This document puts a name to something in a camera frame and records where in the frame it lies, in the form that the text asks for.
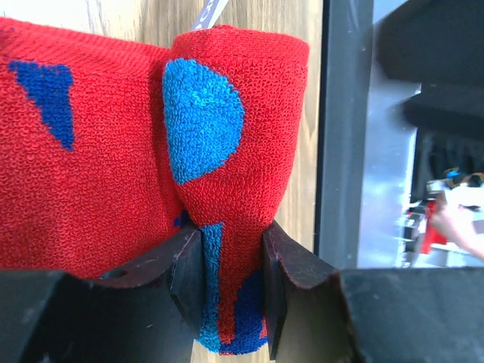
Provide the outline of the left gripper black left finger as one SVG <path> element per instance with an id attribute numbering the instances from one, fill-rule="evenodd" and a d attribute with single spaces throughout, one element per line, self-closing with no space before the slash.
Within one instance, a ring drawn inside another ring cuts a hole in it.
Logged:
<path id="1" fill-rule="evenodd" d="M 203 320 L 192 225 L 99 279 L 1 273 L 3 362 L 187 362 Z"/>

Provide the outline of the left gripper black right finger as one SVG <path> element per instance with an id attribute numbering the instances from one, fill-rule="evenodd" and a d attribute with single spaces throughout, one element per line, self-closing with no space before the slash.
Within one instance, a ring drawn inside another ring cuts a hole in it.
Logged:
<path id="1" fill-rule="evenodd" d="M 277 362 L 481 362 L 481 268 L 336 270 L 277 223 L 262 236 Z"/>

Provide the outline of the teal red-trimmed towel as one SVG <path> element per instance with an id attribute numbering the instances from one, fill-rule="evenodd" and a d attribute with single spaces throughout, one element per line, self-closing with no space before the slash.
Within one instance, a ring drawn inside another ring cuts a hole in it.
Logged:
<path id="1" fill-rule="evenodd" d="M 1 266 L 96 278 L 187 221 L 200 343 L 266 343 L 262 233 L 293 166 L 308 45 L 201 23 L 171 48 L 1 20 Z"/>

